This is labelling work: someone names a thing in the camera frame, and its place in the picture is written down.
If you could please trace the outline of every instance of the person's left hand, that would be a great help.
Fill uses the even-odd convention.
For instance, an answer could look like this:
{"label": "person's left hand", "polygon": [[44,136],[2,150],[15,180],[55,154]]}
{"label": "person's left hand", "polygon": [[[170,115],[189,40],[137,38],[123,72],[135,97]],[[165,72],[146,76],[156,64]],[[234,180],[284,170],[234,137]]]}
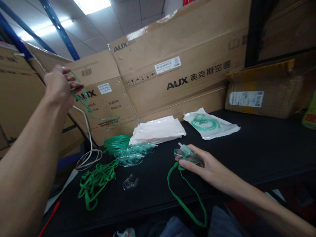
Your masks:
{"label": "person's left hand", "polygon": [[75,77],[67,75],[70,71],[70,68],[63,69],[62,66],[55,65],[52,72],[44,76],[46,84],[45,98],[65,106],[68,110],[74,104],[74,97],[70,92],[78,93],[84,87],[83,84],[75,82]]}

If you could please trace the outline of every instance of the hand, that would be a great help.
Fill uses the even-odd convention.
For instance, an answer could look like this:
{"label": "hand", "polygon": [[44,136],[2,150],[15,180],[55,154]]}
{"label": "hand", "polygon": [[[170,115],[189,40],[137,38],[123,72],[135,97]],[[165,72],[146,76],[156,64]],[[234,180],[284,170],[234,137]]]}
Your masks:
{"label": "hand", "polygon": [[75,82],[75,77],[67,75],[69,72],[70,68],[63,69],[60,65],[55,65],[52,72],[44,76],[45,98],[50,102],[64,105],[68,110],[74,104],[74,97],[70,92],[78,93],[84,87],[83,84]]}
{"label": "hand", "polygon": [[215,159],[215,157],[209,152],[201,150],[192,144],[188,145],[188,147],[195,151],[195,153],[200,157],[201,162],[204,163],[204,168],[186,160],[180,160],[180,166],[201,176],[201,178],[210,185],[214,186],[223,193],[235,197],[238,192],[243,189],[244,185],[247,184],[244,180]]}

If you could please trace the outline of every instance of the white paper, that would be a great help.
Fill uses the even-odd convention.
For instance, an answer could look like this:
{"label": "white paper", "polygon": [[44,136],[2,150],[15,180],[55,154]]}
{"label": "white paper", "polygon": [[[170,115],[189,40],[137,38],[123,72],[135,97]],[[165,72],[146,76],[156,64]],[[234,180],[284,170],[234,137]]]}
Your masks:
{"label": "white paper", "polygon": [[51,197],[50,199],[48,199],[44,214],[50,209],[50,207],[54,204],[57,198],[62,194],[62,192],[65,190],[68,184],[70,184],[70,182],[76,177],[77,174],[78,174],[78,170],[73,170],[71,174],[69,175],[69,178],[67,179],[62,191],[59,194],[56,194],[54,197]]}
{"label": "white paper", "polygon": [[231,105],[250,106],[260,108],[262,106],[264,91],[231,92],[229,103]]}
{"label": "white paper", "polygon": [[155,69],[156,69],[156,73],[160,74],[179,66],[181,66],[181,61],[180,61],[180,57],[178,56],[178,57],[169,59],[167,61],[164,61],[162,63],[156,64]]}
{"label": "white paper", "polygon": [[101,94],[106,94],[106,93],[112,92],[112,89],[111,89],[109,83],[98,85],[98,88],[99,88],[99,91],[101,92]]}

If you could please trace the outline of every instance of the white label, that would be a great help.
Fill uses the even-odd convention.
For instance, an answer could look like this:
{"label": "white label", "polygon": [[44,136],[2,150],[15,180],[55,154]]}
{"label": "white label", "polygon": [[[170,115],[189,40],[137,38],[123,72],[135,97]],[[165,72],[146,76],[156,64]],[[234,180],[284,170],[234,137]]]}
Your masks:
{"label": "white label", "polygon": [[155,65],[155,69],[156,69],[156,73],[160,74],[162,72],[168,71],[170,69],[173,69],[175,67],[179,67],[181,66],[181,61],[180,61],[180,57],[175,57],[173,59],[169,59],[167,61],[164,61],[162,63],[156,64]]}
{"label": "white label", "polygon": [[241,105],[258,107],[262,106],[264,91],[256,92],[231,92],[229,94],[229,103],[231,105]]}
{"label": "white label", "polygon": [[98,88],[99,88],[99,91],[101,92],[101,94],[106,94],[106,93],[112,92],[110,84],[108,84],[108,83],[98,85]]}

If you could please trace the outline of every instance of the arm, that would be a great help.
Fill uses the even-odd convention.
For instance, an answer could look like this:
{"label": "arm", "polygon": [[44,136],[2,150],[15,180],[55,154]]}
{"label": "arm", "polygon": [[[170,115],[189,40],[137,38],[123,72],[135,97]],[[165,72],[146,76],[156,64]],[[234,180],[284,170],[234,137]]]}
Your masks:
{"label": "arm", "polygon": [[74,92],[83,85],[68,81],[56,65],[45,75],[45,96],[11,149],[0,161],[0,236],[29,236],[38,231],[55,178],[59,140]]}
{"label": "arm", "polygon": [[180,160],[182,167],[198,174],[218,190],[245,204],[284,236],[316,236],[315,227],[242,180],[210,153],[193,145],[188,145],[188,147],[201,158],[204,168],[192,162]]}

